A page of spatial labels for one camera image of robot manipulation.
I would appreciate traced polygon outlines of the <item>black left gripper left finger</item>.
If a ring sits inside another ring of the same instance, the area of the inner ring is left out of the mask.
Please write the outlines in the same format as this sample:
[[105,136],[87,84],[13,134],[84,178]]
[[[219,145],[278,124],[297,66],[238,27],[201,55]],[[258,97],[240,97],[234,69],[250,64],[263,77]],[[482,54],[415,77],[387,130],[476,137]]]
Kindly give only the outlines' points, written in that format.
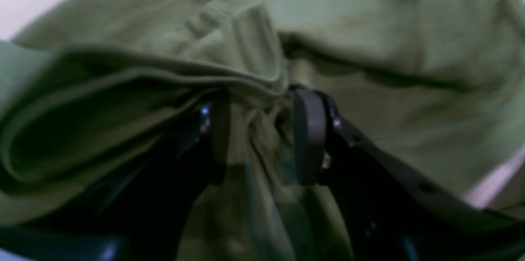
[[50,214],[1,227],[16,261],[172,261],[199,194],[226,172],[230,95],[206,95],[145,153]]

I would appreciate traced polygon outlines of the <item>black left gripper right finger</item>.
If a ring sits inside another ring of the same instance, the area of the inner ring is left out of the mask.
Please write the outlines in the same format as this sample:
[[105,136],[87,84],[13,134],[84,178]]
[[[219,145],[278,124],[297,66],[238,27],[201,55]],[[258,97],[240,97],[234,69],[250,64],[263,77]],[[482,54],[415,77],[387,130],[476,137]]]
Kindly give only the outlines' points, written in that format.
[[476,209],[379,149],[328,95],[294,91],[298,181],[326,186],[357,261],[517,261],[524,222]]

